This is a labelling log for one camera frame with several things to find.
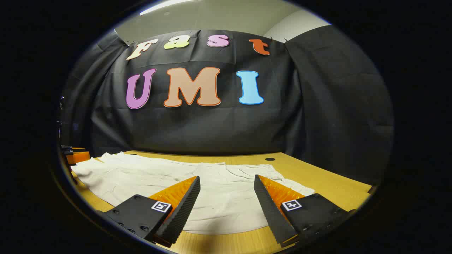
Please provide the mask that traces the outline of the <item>black backdrop cloth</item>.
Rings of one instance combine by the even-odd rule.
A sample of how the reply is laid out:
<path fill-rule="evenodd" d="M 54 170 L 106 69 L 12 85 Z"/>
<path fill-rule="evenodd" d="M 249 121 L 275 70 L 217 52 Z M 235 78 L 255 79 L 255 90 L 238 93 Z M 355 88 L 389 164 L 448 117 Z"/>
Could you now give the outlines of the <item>black backdrop cloth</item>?
<path fill-rule="evenodd" d="M 331 25 L 287 42 L 185 30 L 126 45 L 111 31 L 83 53 L 60 98 L 63 144 L 96 156 L 283 152 L 376 185 L 393 144 L 383 78 Z"/>

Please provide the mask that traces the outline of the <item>white jeans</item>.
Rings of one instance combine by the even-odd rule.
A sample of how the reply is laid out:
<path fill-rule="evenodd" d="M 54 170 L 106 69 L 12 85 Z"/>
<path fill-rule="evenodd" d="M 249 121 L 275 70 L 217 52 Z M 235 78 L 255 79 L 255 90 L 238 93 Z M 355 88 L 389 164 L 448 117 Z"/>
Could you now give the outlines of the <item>white jeans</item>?
<path fill-rule="evenodd" d="M 199 176 L 201 190 L 184 231 L 203 235 L 247 232 L 267 226 L 254 190 L 261 175 L 307 196 L 314 190 L 283 177 L 272 165 L 185 163 L 105 153 L 73 166 L 75 174 L 92 193 L 112 206 L 134 194 L 149 197 L 190 177 Z"/>

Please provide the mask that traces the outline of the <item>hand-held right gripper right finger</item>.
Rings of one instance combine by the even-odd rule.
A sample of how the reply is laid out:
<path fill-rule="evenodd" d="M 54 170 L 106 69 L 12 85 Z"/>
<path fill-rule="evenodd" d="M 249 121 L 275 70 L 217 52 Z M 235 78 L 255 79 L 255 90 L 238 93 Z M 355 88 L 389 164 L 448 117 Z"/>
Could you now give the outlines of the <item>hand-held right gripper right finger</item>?
<path fill-rule="evenodd" d="M 261 175 L 255 175 L 254 190 L 267 224 L 282 247 L 310 244 L 355 212 L 340 208 L 318 193 L 303 195 Z"/>

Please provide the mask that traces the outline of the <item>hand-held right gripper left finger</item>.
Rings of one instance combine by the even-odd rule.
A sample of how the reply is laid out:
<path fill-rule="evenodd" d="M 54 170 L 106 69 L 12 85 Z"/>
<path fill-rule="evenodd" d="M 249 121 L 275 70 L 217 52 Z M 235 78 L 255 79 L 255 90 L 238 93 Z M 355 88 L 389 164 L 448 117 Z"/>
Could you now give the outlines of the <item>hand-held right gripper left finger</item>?
<path fill-rule="evenodd" d="M 200 189 L 200 177 L 194 176 L 150 197 L 132 195 L 97 214 L 146 241 L 170 247 L 183 231 Z"/>

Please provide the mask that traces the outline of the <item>ceiling light strip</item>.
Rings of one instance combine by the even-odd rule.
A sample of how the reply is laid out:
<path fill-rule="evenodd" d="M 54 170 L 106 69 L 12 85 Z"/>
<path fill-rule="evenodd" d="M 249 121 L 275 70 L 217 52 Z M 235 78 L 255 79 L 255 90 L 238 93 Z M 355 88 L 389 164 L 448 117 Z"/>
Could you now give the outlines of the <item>ceiling light strip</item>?
<path fill-rule="evenodd" d="M 200 1 L 200 0 L 166 0 L 161 3 L 152 5 L 151 7 L 143 10 L 142 12 L 140 12 L 139 16 L 143 16 L 147 13 L 154 12 L 155 10 L 166 8 L 166 7 L 169 7 L 172 5 L 177 5 L 177 4 L 187 3 L 187 2 L 194 2 L 194 1 Z"/>

